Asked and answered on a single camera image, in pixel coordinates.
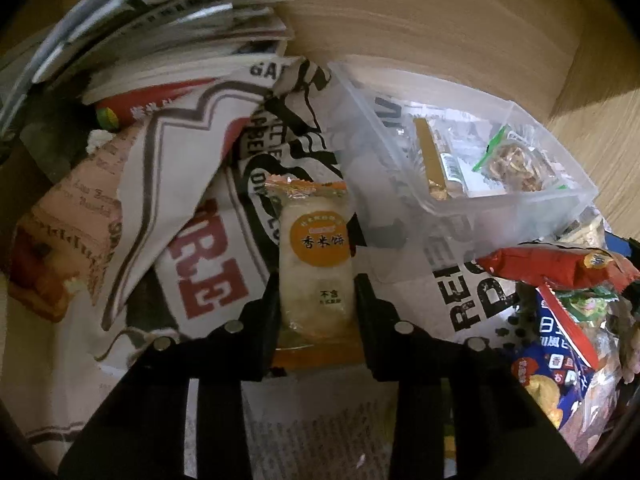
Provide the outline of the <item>blue chips snack bag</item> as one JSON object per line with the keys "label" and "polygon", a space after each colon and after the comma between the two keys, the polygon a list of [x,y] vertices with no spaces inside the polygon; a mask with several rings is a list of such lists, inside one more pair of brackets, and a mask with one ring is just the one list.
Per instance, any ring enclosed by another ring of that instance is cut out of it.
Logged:
{"label": "blue chips snack bag", "polygon": [[537,337],[520,350],[512,373],[555,428],[580,409],[586,424],[613,403],[620,381],[620,341],[608,329],[618,296],[603,286],[559,292],[562,310],[582,334],[563,328],[541,294],[536,295]]}

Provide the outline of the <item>orange rice cracker packet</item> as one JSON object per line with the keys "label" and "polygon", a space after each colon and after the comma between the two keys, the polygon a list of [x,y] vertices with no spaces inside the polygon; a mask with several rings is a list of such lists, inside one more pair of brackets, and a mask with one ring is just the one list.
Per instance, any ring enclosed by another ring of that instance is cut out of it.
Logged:
{"label": "orange rice cracker packet", "polygon": [[357,362],[346,184],[270,176],[266,194],[279,220],[283,330],[274,364],[309,370]]}

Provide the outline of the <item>red snack bag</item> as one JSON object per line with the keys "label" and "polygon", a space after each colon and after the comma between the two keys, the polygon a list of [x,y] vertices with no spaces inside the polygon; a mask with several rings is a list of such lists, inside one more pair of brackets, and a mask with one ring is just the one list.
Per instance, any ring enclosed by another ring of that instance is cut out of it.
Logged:
{"label": "red snack bag", "polygon": [[639,281],[639,270],[626,257],[601,248],[523,244],[498,249],[476,263],[499,278],[554,290],[608,286],[623,292]]}

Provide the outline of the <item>clear green-edged walnut snack packet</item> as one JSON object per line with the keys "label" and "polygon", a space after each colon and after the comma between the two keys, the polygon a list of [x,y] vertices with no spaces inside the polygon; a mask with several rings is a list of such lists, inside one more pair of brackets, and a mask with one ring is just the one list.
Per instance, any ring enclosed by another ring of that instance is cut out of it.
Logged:
{"label": "clear green-edged walnut snack packet", "polygon": [[473,172],[498,182],[508,193],[567,190],[564,168],[543,148],[503,125],[488,141]]}

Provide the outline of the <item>printed newspaper-pattern cloth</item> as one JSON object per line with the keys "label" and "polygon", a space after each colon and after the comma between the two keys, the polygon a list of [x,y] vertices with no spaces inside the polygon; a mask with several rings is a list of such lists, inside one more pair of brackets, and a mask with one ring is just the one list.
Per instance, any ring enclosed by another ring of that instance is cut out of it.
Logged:
{"label": "printed newspaper-pattern cloth", "polygon": [[321,128],[337,84],[307,60],[235,74],[259,92],[194,90],[114,137],[26,214],[18,241],[62,304],[9,302],[1,396],[57,471],[89,417],[154,340],[206,336],[262,296],[279,262],[273,174],[341,179]]}

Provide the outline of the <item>gold wrapped snack bar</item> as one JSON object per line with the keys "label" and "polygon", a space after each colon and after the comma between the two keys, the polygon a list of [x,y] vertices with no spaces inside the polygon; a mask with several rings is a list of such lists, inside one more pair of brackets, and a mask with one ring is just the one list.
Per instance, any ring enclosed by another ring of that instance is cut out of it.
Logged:
{"label": "gold wrapped snack bar", "polygon": [[414,118],[413,125],[430,195],[440,202],[468,196],[460,164],[452,154],[448,138],[433,129],[425,118]]}

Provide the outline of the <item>clear plastic storage box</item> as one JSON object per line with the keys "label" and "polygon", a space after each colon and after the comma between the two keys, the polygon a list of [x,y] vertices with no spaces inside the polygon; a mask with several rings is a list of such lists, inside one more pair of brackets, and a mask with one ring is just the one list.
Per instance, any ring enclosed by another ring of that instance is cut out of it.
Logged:
{"label": "clear plastic storage box", "polygon": [[319,114],[363,232],[481,256],[569,226],[597,187],[518,103],[405,70],[333,62]]}

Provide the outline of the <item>red book under magazines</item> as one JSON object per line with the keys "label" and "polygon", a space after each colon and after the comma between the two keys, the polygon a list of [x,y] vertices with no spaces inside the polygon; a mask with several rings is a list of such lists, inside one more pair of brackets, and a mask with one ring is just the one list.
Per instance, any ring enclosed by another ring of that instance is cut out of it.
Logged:
{"label": "red book under magazines", "polygon": [[93,105],[98,125],[107,131],[119,131],[153,115],[176,99],[185,96],[214,78],[158,84],[110,96]]}

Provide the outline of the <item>stack of magazines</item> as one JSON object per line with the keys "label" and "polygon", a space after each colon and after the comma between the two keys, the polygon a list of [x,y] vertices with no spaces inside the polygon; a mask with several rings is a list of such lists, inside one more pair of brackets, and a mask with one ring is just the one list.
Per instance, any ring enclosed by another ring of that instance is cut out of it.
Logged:
{"label": "stack of magazines", "polygon": [[17,106],[30,86],[54,78],[101,41],[219,1],[227,0],[80,0],[35,50],[1,63],[2,112]]}

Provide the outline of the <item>wooden shelf unit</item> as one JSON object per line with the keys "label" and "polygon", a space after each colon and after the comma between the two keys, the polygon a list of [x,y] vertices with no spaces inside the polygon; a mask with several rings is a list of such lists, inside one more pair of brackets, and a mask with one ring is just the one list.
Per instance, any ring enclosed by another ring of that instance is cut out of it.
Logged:
{"label": "wooden shelf unit", "polygon": [[639,44],[608,0],[292,0],[291,50],[391,58],[513,100],[596,182],[614,231],[639,233]]}

